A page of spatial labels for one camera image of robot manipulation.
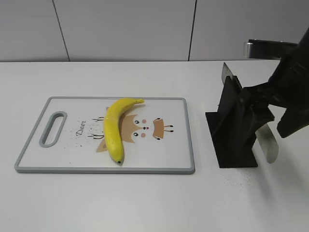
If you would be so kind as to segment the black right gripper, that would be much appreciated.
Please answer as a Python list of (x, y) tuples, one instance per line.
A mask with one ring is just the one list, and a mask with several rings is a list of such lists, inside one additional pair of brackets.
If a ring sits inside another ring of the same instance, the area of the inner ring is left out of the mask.
[(309, 125), (309, 69), (291, 54), (281, 58), (267, 83), (244, 87), (239, 95), (244, 118), (249, 123), (247, 136), (275, 117), (268, 105), (286, 108), (277, 131), (286, 138)]

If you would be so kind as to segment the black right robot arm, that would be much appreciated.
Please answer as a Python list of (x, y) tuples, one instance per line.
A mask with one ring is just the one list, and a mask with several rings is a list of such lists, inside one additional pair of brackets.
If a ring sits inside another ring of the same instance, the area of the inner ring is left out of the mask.
[(309, 124), (309, 34), (298, 44), (249, 40), (253, 58), (276, 57), (280, 62), (265, 83), (242, 88), (237, 83), (233, 129), (239, 133), (237, 145), (251, 148), (255, 131), (274, 120), (268, 106), (285, 108), (277, 131), (286, 138)]

